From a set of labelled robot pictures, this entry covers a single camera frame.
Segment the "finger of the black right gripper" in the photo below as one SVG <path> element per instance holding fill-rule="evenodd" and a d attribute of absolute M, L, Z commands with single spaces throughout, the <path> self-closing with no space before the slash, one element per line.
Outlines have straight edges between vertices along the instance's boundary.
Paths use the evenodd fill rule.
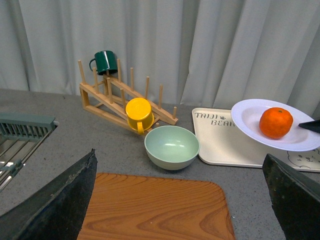
<path fill-rule="evenodd" d="M 320 120 L 313 120 L 309 122 L 303 122 L 298 124 L 299 127 L 313 131 L 315 133 L 320 133 Z"/>

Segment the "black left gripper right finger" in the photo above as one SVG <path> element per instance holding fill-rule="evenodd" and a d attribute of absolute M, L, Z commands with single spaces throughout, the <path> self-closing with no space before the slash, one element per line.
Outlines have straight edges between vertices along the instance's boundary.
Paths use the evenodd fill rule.
<path fill-rule="evenodd" d="M 262 170 L 272 209 L 287 240 L 320 238 L 320 184 L 271 154 Z"/>

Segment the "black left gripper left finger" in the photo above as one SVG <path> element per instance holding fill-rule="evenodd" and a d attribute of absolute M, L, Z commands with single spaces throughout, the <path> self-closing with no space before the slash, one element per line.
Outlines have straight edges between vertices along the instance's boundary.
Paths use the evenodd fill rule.
<path fill-rule="evenodd" d="M 93 193 L 97 158 L 92 149 L 28 199 L 0 217 L 2 240 L 75 240 Z"/>

